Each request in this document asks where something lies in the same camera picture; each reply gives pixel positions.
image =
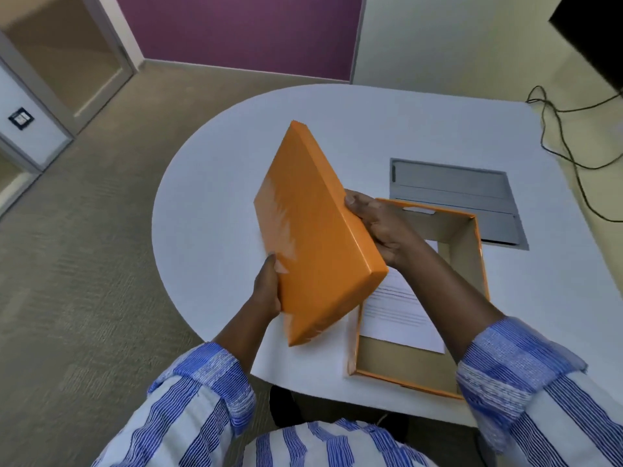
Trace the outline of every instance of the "oval table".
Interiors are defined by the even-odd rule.
[[[197,130],[167,168],[153,209],[158,271],[205,341],[249,297],[264,259],[253,198],[292,119],[308,125],[342,184],[389,194],[390,158],[508,173],[530,251],[485,245],[492,301],[579,353],[623,401],[621,298],[540,124],[518,102],[353,85],[309,85],[238,103]],[[464,402],[346,375],[345,323],[287,347],[269,326],[252,374],[316,397],[474,425]]]

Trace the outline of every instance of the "orange box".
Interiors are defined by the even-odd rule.
[[[421,203],[377,200],[402,208],[403,216],[424,239],[437,241],[440,256],[487,299],[487,275],[475,215]],[[365,302],[348,316],[348,375],[367,376],[443,397],[463,399],[457,365],[446,349],[433,353],[360,335]]]
[[[292,121],[255,197],[275,251],[289,345],[303,344],[360,305],[387,266],[306,125]]]

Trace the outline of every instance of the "white paper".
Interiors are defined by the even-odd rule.
[[[437,242],[426,242],[437,250]],[[407,281],[393,268],[366,300],[361,335],[445,353],[444,342],[431,319]]]

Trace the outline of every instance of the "purple wall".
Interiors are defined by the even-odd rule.
[[[362,0],[118,0],[146,58],[348,80]]]

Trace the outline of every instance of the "black cable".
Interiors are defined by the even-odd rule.
[[[534,93],[535,90],[540,89],[541,92],[543,93],[543,98],[532,98],[532,94]],[[578,188],[580,189],[580,194],[582,195],[582,198],[584,199],[584,203],[586,204],[586,206],[588,207],[588,209],[590,211],[592,211],[595,215],[597,215],[598,217],[600,217],[601,219],[603,219],[604,221],[608,221],[610,223],[623,223],[623,220],[613,220],[610,218],[607,218],[605,216],[603,216],[603,214],[599,213],[599,211],[597,211],[589,202],[588,196],[586,195],[586,191],[584,189],[584,185],[582,184],[582,180],[580,179],[580,170],[579,167],[586,169],[586,170],[590,170],[590,171],[598,171],[599,169],[603,169],[604,167],[607,167],[608,165],[614,164],[616,161],[618,161],[621,157],[623,157],[623,154],[620,154],[619,156],[615,157],[614,159],[612,159],[610,162],[608,162],[607,164],[603,164],[600,165],[598,167],[589,167],[588,165],[583,165],[580,164],[579,162],[577,162],[575,160],[575,157],[573,157],[573,153],[571,152],[571,148],[569,147],[569,144],[567,144],[567,141],[565,139],[565,133],[563,132],[563,120],[562,118],[560,118],[560,113],[573,113],[576,111],[584,111],[587,109],[593,109],[596,108],[598,106],[601,106],[604,103],[607,103],[609,101],[614,100],[615,98],[618,98],[619,96],[621,96],[623,92],[619,92],[616,95],[604,100],[604,101],[600,101],[599,103],[596,104],[592,104],[590,106],[585,106],[583,108],[576,108],[576,109],[557,109],[556,106],[549,101],[548,97],[547,97],[547,92],[545,91],[545,89],[541,86],[541,85],[537,85],[535,86],[530,93],[528,94],[528,99],[526,100],[526,103],[528,104],[533,104],[533,103],[543,103],[543,109],[541,110],[541,126],[543,128],[543,131],[541,133],[541,147],[544,150],[547,150],[549,153],[554,154],[555,156],[561,157],[562,159],[564,159],[565,161],[570,162],[573,165],[573,172],[576,176],[576,181],[578,182]],[[550,108],[552,110],[552,112],[554,113],[554,116],[556,117],[556,121],[558,123],[558,131],[560,133],[560,139],[566,149],[566,152],[569,154],[569,157],[560,154],[554,150],[551,150],[549,148],[547,148],[544,144],[544,139],[545,139],[545,128],[546,128],[546,122],[545,122],[545,111]]]

